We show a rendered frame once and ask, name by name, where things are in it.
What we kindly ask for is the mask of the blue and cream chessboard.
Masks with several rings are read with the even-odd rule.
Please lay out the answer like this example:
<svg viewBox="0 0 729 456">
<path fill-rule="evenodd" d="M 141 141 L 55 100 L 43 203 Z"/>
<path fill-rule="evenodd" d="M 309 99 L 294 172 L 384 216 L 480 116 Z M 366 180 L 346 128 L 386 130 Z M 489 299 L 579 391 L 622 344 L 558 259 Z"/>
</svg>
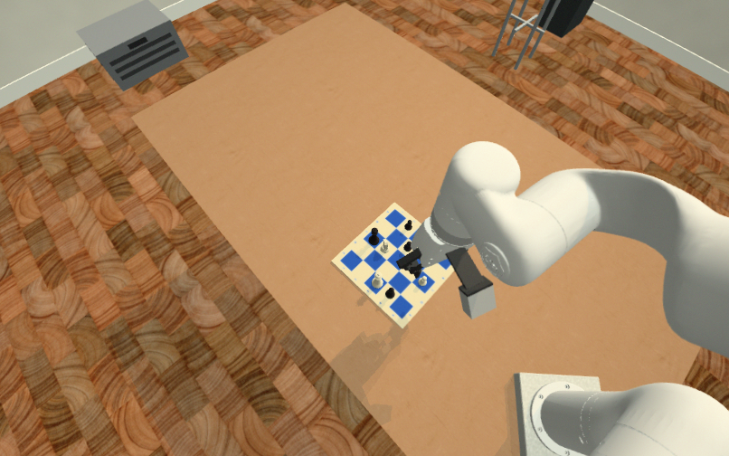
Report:
<svg viewBox="0 0 729 456">
<path fill-rule="evenodd" d="M 412 229 L 407 231 L 404 225 L 409 220 L 412 220 Z M 416 279 L 405 269 L 399 269 L 396 262 L 412 252 L 406 252 L 403 247 L 407 242 L 412 242 L 420 226 L 420 222 L 393 203 L 332 260 L 401 329 L 454 272 L 448 259 L 428 268 L 423 267 L 419 278 L 426 276 L 427 283 L 421 286 L 419 278 Z M 376 245 L 369 243 L 373 228 L 378 229 L 376 236 L 379 237 L 379 243 Z M 384 239 L 390 248 L 387 253 L 380 250 Z M 372 285 L 377 272 L 382 273 L 383 280 L 383 286 L 379 289 Z M 389 288 L 394 288 L 395 296 L 392 299 L 385 296 Z"/>
</svg>

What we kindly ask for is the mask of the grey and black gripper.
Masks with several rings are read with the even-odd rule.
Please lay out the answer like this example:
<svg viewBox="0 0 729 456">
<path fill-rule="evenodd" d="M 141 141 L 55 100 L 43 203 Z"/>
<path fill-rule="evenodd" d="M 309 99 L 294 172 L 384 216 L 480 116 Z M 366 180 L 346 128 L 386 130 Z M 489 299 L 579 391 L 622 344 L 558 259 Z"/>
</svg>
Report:
<svg viewBox="0 0 729 456">
<path fill-rule="evenodd" d="M 412 238 L 412 252 L 403 256 L 396 263 L 399 269 L 409 271 L 409 273 L 413 274 L 417 279 L 421 275 L 423 267 L 427 268 L 436 263 L 447 260 L 448 258 L 445 255 L 447 252 L 463 247 L 465 247 L 468 251 L 473 245 L 474 243 L 466 246 L 456 246 L 444 242 L 433 231 L 431 226 L 431 217 L 428 217 L 421 224 Z M 417 262 L 417 259 L 421 261 L 420 264 Z"/>
</svg>

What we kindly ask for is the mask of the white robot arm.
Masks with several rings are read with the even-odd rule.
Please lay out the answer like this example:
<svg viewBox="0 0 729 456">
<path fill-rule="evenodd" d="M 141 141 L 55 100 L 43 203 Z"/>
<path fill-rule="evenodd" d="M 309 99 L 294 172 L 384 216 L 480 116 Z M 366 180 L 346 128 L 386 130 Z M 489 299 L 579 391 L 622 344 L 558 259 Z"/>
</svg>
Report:
<svg viewBox="0 0 729 456">
<path fill-rule="evenodd" d="M 507 149 L 467 144 L 450 161 L 433 231 L 452 245 L 474 243 L 488 271 L 513 287 L 537 279 L 592 231 L 643 242 L 667 261 L 663 308 L 671 329 L 729 358 L 729 217 L 637 172 L 567 169 L 516 198 L 519 182 Z M 462 283 L 463 311 L 474 319 L 495 309 L 493 282 L 466 248 L 445 255 Z M 686 385 L 609 392 L 552 382 L 535 393 L 530 419 L 559 456 L 729 456 L 729 411 Z"/>
</svg>

